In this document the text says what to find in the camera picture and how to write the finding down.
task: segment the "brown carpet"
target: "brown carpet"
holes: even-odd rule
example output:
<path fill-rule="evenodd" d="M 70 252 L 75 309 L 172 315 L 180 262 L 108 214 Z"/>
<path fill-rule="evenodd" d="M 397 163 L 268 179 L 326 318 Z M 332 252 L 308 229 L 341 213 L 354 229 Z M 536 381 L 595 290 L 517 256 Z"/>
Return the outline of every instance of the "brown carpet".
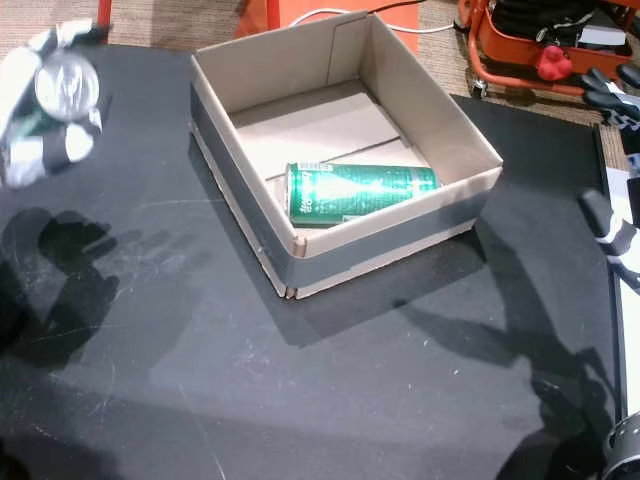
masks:
<path fill-rule="evenodd" d="M 110 41 L 180 50 L 219 43 L 233 37 L 244 1 L 113 0 Z M 421 6 L 421 24 L 428 28 L 450 23 L 456 3 L 426 2 Z M 57 21 L 94 16 L 97 4 L 97 0 L 0 0 L 0 57 Z M 448 92 L 469 94 L 472 73 L 459 33 L 447 30 L 421 35 L 418 57 Z M 487 100 L 581 124 L 600 121 L 579 99 L 545 92 L 490 86 Z"/>

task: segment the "black cable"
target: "black cable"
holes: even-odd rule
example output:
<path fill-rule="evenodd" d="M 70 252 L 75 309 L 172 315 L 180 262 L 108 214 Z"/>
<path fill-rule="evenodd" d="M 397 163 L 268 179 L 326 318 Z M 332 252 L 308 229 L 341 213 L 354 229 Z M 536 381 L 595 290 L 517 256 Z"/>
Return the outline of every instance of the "black cable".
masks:
<path fill-rule="evenodd" d="M 378 7 L 378 8 L 374 8 L 373 10 L 369 10 L 369 13 L 378 13 L 378 12 L 382 12 L 383 10 L 389 10 L 390 8 L 405 7 L 407 5 L 414 5 L 416 3 L 423 3 L 423 2 L 426 2 L 426 1 L 427 0 L 408 0 L 406 2 L 391 3 L 389 5 L 384 5 L 382 7 Z"/>

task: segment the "white cable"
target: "white cable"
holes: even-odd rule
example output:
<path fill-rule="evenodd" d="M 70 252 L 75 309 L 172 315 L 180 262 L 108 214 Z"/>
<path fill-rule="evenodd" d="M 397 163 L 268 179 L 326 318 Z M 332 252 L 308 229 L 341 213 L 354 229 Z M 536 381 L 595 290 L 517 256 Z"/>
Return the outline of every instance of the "white cable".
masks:
<path fill-rule="evenodd" d="M 291 22 L 289 24 L 289 26 L 290 27 L 294 27 L 297 24 L 299 24 L 300 22 L 305 21 L 307 18 L 313 17 L 314 15 L 318 15 L 320 13 L 341 14 L 341 13 L 351 13 L 351 12 L 349 10 L 343 10 L 341 8 L 318 8 L 316 10 L 311 10 L 310 12 L 307 12 L 304 15 L 300 15 L 293 22 Z M 415 33 L 415 34 L 418 34 L 418 35 L 422 35 L 422 34 L 426 34 L 426 33 L 436 33 L 436 32 L 442 32 L 443 30 L 449 30 L 450 28 L 453 28 L 453 24 L 444 25 L 442 27 L 424 28 L 424 29 L 399 27 L 398 25 L 391 25 L 391 24 L 387 24 L 387 27 L 389 27 L 391 30 L 395 30 L 397 32 Z"/>

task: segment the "silver can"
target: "silver can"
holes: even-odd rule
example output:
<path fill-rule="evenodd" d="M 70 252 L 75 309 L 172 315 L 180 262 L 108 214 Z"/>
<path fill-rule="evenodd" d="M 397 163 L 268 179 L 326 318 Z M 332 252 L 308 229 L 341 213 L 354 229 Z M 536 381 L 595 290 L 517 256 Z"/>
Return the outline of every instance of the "silver can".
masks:
<path fill-rule="evenodd" d="M 51 55 L 36 73 L 35 93 L 52 118 L 72 122 L 86 117 L 98 103 L 98 74 L 87 59 L 69 52 Z"/>
<path fill-rule="evenodd" d="M 640 412 L 623 419 L 613 427 L 604 449 L 608 464 L 599 478 L 603 480 L 638 478 L 640 475 Z"/>

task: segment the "gray tape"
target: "gray tape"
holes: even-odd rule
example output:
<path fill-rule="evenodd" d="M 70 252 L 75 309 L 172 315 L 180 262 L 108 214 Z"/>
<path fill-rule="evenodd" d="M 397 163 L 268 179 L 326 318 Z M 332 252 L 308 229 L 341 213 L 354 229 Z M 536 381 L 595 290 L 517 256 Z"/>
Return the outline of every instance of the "gray tape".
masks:
<path fill-rule="evenodd" d="M 473 220 L 480 214 L 489 194 L 482 192 L 314 257 L 298 258 L 287 251 L 262 213 L 193 87 L 191 115 L 264 253 L 280 280 L 289 287 L 313 285 L 390 250 Z"/>

